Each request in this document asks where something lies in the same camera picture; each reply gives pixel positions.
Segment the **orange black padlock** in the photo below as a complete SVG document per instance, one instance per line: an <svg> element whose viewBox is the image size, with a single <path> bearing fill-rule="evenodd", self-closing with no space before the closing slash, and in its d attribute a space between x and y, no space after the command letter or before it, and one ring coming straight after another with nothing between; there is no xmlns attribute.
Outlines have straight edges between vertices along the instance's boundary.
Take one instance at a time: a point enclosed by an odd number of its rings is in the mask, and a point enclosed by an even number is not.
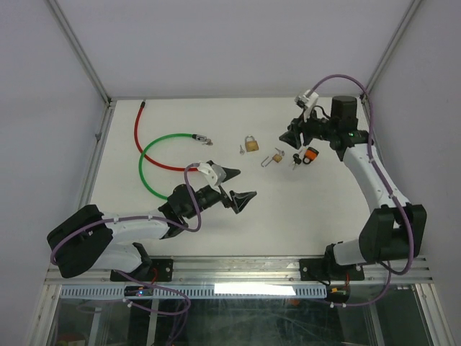
<svg viewBox="0 0 461 346"><path fill-rule="evenodd" d="M319 151L311 146L307 147L302 159L302 163L305 165L311 164L318 157Z"/></svg>

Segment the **green cable lock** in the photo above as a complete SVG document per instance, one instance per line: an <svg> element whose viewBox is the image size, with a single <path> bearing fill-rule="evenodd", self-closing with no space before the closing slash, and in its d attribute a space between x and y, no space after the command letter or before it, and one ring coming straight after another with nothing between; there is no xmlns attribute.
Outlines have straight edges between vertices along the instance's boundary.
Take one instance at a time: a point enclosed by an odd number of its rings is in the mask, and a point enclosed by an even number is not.
<svg viewBox="0 0 461 346"><path fill-rule="evenodd" d="M203 141L196 141L196 142L203 145L203 143L206 140L211 140L209 137L207 137L205 135L202 135L202 136L205 137L203 139ZM154 195L155 197L157 197L157 198L159 198L161 200L165 200L166 199L166 188L165 187L160 187L160 183L163 182L166 179L166 176L168 174L183 174L184 172L173 172L173 171L169 171L169 170L159 168L159 167L151 164L147 160L145 160L144 155L147 154L151 158L153 158L151 156L151 154L153 154L154 156L156 154L166 154L166 150L168 148L171 148L172 144L178 144L178 143L181 144L182 143L182 144L187 145L187 144L192 144L192 142L195 141L195 140L193 140L191 138L172 138L172 139L168 139L168 140L165 140L165 141L158 142L157 144L153 145L152 142L154 140L156 140L156 138L153 139L152 141L149 141L148 143L144 143L144 144L142 144L141 141L140 141L141 146L144 147L145 149L144 149L143 153L141 153L141 154L139 153L140 157L138 159L138 174L139 174L141 183L143 184L144 188L146 188L147 191L149 191L150 194ZM184 167L184 168L186 168L186 166L187 166L187 164L183 164L182 166L173 165L173 164L166 164L166 165L175 166L175 167Z"/></svg>

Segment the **small padlock key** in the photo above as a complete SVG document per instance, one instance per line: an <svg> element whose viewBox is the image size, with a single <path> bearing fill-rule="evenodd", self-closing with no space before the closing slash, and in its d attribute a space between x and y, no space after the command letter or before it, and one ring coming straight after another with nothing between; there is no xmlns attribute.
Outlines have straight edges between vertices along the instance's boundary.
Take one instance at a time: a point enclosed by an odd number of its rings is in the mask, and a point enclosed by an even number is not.
<svg viewBox="0 0 461 346"><path fill-rule="evenodd" d="M285 152L281 149L275 148L280 156L284 156Z"/></svg>

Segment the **large brass padlock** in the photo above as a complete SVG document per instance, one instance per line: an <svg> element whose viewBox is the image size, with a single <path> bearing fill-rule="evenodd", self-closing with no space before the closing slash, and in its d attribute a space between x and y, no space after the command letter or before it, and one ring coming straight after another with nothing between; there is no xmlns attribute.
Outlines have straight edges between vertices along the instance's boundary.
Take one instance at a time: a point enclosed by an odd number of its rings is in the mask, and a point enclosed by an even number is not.
<svg viewBox="0 0 461 346"><path fill-rule="evenodd" d="M244 143L247 152L254 152L259 150L258 142L253 136L246 136Z"/></svg>

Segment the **small brass padlock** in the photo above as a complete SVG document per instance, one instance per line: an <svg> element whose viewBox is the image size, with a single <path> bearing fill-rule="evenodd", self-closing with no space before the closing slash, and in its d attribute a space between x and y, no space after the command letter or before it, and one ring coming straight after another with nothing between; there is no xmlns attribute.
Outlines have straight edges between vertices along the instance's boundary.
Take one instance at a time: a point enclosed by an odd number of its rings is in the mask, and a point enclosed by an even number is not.
<svg viewBox="0 0 461 346"><path fill-rule="evenodd" d="M263 162L261 163L261 167L267 167L269 164L275 162L275 163L280 163L281 160L283 159L283 156L280 155L280 154L275 154L271 157L267 157L265 158L265 160L263 160Z"/></svg>

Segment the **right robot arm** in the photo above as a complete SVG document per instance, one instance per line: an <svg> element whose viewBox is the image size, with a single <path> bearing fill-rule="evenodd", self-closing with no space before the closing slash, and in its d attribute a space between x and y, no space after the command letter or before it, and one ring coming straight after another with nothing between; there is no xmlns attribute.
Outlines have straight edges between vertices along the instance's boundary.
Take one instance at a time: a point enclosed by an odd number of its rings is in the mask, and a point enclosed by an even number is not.
<svg viewBox="0 0 461 346"><path fill-rule="evenodd" d="M401 273L407 273L421 251L426 209L411 203L385 171L369 132L358 128L356 98L335 96L324 117L317 115L317 101L318 95L311 91L296 96L302 112L279 139L296 149L308 147L314 139L328 142L357 181L370 216L356 239L326 247L313 274L338 279L355 265L378 263L389 268L393 260L406 260Z"/></svg>

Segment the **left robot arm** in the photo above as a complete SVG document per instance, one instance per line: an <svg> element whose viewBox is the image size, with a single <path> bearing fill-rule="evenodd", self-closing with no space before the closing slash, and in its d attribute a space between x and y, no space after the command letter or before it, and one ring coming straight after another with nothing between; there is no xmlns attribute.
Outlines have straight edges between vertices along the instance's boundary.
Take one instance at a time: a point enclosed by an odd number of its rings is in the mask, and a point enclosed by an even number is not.
<svg viewBox="0 0 461 346"><path fill-rule="evenodd" d="M239 214L256 197L255 191L226 192L222 185L241 172L212 161L191 164L207 184L194 190L188 180L176 186L166 202L145 215L103 213L89 204L77 210L47 236L50 262L62 278L74 278L88 270L125 272L136 280L148 277L151 257L143 240L173 239L202 227L202 212L221 204Z"/></svg>

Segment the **black keys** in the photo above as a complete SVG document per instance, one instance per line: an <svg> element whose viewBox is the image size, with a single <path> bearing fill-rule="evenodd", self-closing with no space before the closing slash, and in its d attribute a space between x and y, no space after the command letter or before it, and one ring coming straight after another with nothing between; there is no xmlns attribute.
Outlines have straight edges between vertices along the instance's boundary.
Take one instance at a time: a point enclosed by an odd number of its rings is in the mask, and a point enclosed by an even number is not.
<svg viewBox="0 0 461 346"><path fill-rule="evenodd" d="M295 170L300 164L302 164L303 160L301 159L300 155L299 154L294 154L292 156L292 163L291 163L291 167L292 167L292 170Z"/></svg>

